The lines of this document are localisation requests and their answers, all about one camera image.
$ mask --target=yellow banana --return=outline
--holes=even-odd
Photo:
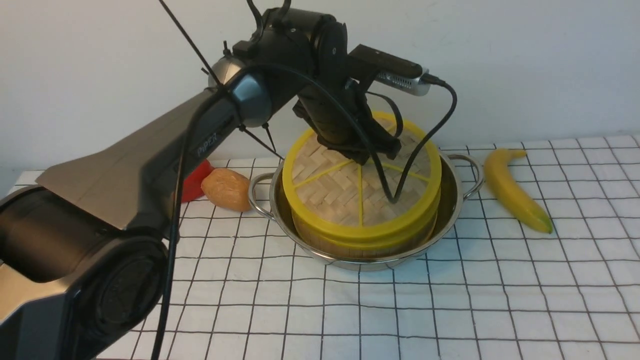
[[[486,184],[496,199],[519,221],[541,233],[552,233],[553,223],[509,172],[509,162],[527,155],[525,150],[496,149],[484,161]]]

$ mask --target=pot handle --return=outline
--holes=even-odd
[[[471,164],[472,167],[476,169],[476,174],[477,174],[476,184],[464,195],[462,195],[462,199],[467,200],[469,197],[475,195],[478,191],[480,191],[480,188],[482,188],[482,185],[484,185],[483,166],[482,164],[480,164],[480,161],[478,161],[477,159],[467,154],[448,154],[447,156],[449,157],[449,159],[452,159],[452,160],[467,161]]]
[[[251,181],[249,182],[249,204],[255,210],[256,213],[262,215],[263,217],[269,220],[276,221],[276,218],[273,216],[272,212],[260,207],[260,205],[258,205],[258,201],[255,199],[256,185],[258,185],[258,183],[261,181],[264,181],[266,179],[272,179],[272,178],[273,178],[273,173],[270,172],[267,174],[260,174],[254,177],[253,179],[251,179]]]

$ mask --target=robotic arm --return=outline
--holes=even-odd
[[[249,41],[225,44],[211,67],[223,88],[210,74],[208,88],[145,127],[0,200],[3,359],[91,359],[151,312],[192,118],[187,174],[235,129],[263,126],[295,96],[295,114],[328,148],[363,164],[364,139],[396,156],[400,142],[373,119],[365,93],[379,81],[424,95],[427,71],[364,45],[348,53],[344,24],[287,3],[256,16],[262,26]]]

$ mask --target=potato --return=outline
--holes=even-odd
[[[227,168],[214,169],[201,184],[204,195],[215,206],[232,211],[249,211],[249,179]]]

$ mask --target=woven bamboo lid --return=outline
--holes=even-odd
[[[395,132],[392,115],[374,113],[374,118],[387,131]],[[392,193],[407,159],[423,137],[417,126],[404,121],[399,137],[402,149],[396,159],[380,157]],[[413,162],[399,201],[392,204],[371,160],[360,166],[320,145],[310,130],[287,155],[282,179],[292,211],[306,224],[326,235],[358,239],[398,232],[416,222],[419,224],[415,226],[424,226],[425,219],[420,217],[434,206],[440,178],[439,153],[428,142]]]

